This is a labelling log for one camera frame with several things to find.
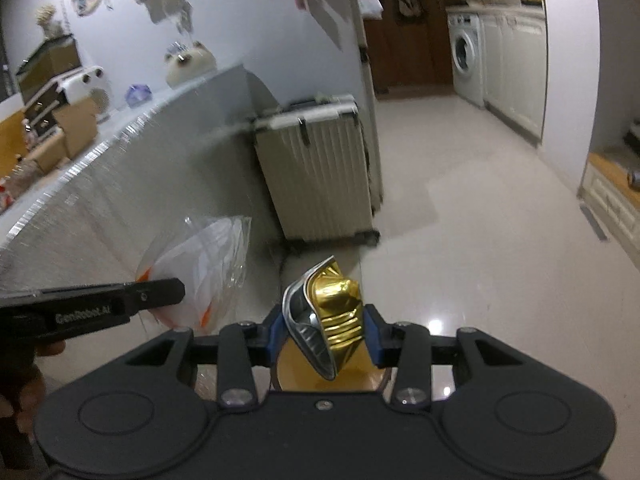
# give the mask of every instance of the cabinet door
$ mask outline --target cabinet door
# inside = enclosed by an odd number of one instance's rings
[[[508,79],[512,118],[542,136],[546,100],[546,28],[543,20],[508,16]]]
[[[482,66],[484,70],[484,100],[498,109],[502,101],[502,31],[500,16],[482,17]]]

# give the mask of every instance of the doorframe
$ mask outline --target doorframe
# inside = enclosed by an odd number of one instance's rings
[[[376,121],[376,95],[373,90],[373,78],[371,66],[367,54],[367,35],[364,30],[364,21],[360,12],[358,0],[349,0],[351,9],[351,23],[356,34],[360,59],[356,60],[360,65],[360,76],[365,91],[365,112],[360,115],[362,129],[369,147],[369,169],[371,180],[371,206],[377,211],[380,209],[384,197],[382,184],[382,165],[380,161],[380,143],[378,140],[378,123]]]

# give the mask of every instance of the white cabinet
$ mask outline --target white cabinet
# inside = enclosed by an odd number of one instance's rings
[[[502,90],[502,31],[500,16],[482,17],[482,65],[484,67],[484,100],[494,107],[503,108]]]
[[[546,99],[544,19],[482,17],[486,101],[540,138]]]

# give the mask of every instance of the plastic bag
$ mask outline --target plastic bag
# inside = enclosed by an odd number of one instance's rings
[[[362,17],[368,20],[382,19],[382,4],[380,0],[358,0]]]
[[[250,228],[251,219],[245,216],[187,217],[157,236],[142,257],[136,279],[178,278],[186,294],[177,305],[153,309],[156,319],[197,334],[218,330],[244,283]]]

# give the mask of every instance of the gold foil wrapper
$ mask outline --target gold foil wrapper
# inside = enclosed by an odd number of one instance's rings
[[[333,260],[306,287],[334,357],[336,373],[340,373],[364,338],[360,285],[345,277]]]
[[[360,286],[343,275],[333,256],[287,287],[282,314],[292,339],[329,381],[364,338]]]

